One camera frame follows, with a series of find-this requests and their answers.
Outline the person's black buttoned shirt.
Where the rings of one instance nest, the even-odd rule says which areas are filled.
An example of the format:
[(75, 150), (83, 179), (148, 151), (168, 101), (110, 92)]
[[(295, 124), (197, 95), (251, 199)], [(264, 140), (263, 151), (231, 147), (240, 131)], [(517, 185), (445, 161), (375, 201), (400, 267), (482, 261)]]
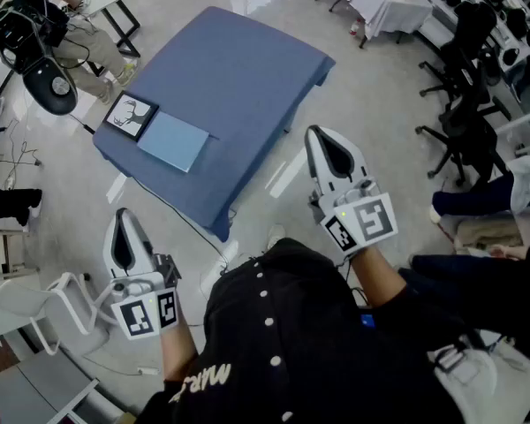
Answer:
[(136, 424), (462, 424), (427, 353), (474, 328), (407, 283), (370, 314), (331, 260), (283, 238), (215, 283), (204, 348)]

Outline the grey strapped waist pack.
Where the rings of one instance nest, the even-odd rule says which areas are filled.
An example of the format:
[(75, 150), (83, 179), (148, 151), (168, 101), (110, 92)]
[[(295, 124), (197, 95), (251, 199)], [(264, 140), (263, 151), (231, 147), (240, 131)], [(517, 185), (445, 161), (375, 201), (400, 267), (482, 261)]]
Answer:
[(505, 342), (477, 349), (464, 340), (427, 353), (464, 424), (524, 424), (530, 359)]

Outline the blue tablecloth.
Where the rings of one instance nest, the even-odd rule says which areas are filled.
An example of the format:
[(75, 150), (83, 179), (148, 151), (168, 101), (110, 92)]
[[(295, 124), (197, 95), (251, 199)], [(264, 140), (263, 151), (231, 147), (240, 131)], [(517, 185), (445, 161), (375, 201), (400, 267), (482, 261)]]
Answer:
[(188, 172), (143, 152), (101, 124), (93, 143), (126, 176), (221, 240), (229, 209), (288, 131), (333, 59), (261, 22), (210, 6), (143, 67), (129, 91), (208, 133)]

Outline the black round-based machine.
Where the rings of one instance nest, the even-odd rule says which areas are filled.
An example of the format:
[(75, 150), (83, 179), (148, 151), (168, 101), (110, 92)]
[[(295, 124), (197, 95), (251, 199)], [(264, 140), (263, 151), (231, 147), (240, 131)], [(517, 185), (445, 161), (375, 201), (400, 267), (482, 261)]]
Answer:
[(63, 116), (77, 106), (72, 77), (51, 57), (43, 57), (22, 74), (26, 90), (48, 113)]

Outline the black office chair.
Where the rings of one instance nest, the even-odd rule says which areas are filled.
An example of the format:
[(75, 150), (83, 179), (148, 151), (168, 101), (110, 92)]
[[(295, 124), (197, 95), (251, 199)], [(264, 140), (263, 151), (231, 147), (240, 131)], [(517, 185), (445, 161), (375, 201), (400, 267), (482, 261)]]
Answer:
[(415, 128), (417, 134), (426, 132), (446, 147), (438, 165), (427, 172), (429, 179), (434, 178), (448, 161), (453, 161), (457, 165), (457, 186), (462, 186), (466, 181), (464, 171), (466, 166), (473, 167), (478, 173), (479, 186), (489, 182), (494, 168), (498, 168), (504, 175), (509, 173), (504, 160), (496, 150), (496, 131), (486, 120), (486, 116), (497, 112), (507, 118), (511, 115), (496, 98), (491, 105), (481, 109), (481, 101), (487, 96), (487, 81), (477, 79), (462, 94), (459, 103), (439, 117), (442, 127), (440, 132), (426, 125)]
[(487, 44), (497, 23), (495, 11), (483, 2), (463, 2), (456, 8), (456, 13), (458, 23), (454, 36), (438, 52), (443, 61), (442, 70), (428, 61), (419, 64), (421, 69), (428, 68), (441, 85), (422, 89), (420, 96), (444, 90), (451, 101), (457, 99), (472, 84), (473, 74), (479, 65), (484, 67), (488, 85), (494, 86), (501, 79), (498, 48)]

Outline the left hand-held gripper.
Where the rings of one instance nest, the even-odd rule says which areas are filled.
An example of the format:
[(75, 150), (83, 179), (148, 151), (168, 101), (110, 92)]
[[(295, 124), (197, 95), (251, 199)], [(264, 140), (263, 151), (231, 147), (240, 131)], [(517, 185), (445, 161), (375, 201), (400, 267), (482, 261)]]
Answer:
[(158, 336), (180, 323), (175, 262), (157, 254), (154, 264), (151, 242), (131, 210), (120, 208), (112, 217), (102, 256), (115, 278), (111, 310), (129, 340)]

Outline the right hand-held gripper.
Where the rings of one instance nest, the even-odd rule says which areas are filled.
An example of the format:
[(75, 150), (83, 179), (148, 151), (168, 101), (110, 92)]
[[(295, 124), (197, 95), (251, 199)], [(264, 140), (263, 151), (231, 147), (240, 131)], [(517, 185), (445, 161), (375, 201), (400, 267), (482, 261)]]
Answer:
[(355, 254), (398, 233), (390, 195), (368, 177), (367, 162), (355, 144), (335, 130), (311, 125), (305, 148), (319, 189), (309, 199), (314, 221), (341, 253)]

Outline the black framed deer picture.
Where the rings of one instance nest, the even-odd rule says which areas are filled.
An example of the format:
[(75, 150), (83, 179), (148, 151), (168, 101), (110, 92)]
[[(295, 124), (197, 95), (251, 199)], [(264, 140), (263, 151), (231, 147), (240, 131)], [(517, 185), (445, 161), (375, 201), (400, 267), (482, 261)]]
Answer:
[(102, 124), (137, 142), (158, 110), (158, 104), (121, 91)]

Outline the white swivel chair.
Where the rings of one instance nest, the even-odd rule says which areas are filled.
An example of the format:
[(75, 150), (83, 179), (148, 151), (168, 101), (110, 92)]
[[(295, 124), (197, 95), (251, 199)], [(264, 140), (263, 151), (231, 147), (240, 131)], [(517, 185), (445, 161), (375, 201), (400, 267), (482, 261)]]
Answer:
[(0, 285), (0, 310), (26, 317), (44, 351), (53, 356), (60, 347), (77, 356), (95, 352), (109, 339), (115, 321), (102, 311), (106, 291), (90, 295), (91, 276), (65, 272), (45, 290), (7, 280)]

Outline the person's left forearm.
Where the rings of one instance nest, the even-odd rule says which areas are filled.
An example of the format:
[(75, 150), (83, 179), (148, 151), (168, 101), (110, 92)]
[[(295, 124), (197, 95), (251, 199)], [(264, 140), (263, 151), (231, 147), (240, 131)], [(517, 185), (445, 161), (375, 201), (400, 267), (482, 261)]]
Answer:
[(163, 379), (166, 382), (183, 382), (198, 352), (191, 331), (184, 320), (161, 333)]

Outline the person's white shoe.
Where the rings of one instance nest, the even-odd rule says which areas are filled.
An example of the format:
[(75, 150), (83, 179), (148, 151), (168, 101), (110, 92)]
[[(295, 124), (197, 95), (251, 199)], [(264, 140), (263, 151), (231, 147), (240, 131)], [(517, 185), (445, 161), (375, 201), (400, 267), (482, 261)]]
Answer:
[(286, 237), (285, 228), (281, 224), (275, 224), (270, 228), (267, 250), (270, 250), (280, 240)]

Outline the person's right forearm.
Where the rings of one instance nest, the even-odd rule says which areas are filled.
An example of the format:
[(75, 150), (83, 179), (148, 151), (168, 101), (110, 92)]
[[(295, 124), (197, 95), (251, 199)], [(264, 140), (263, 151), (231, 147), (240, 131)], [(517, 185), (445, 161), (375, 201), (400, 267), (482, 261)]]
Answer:
[(351, 261), (352, 269), (372, 307), (390, 302), (406, 287), (405, 280), (375, 246), (359, 250)]

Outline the black cabled equipment rig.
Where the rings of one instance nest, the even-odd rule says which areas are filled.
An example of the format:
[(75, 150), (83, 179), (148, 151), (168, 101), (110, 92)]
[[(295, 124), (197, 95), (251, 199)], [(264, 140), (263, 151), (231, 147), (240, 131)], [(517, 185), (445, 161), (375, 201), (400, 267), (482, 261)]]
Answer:
[(0, 56), (26, 73), (67, 33), (69, 17), (49, 0), (0, 0)]

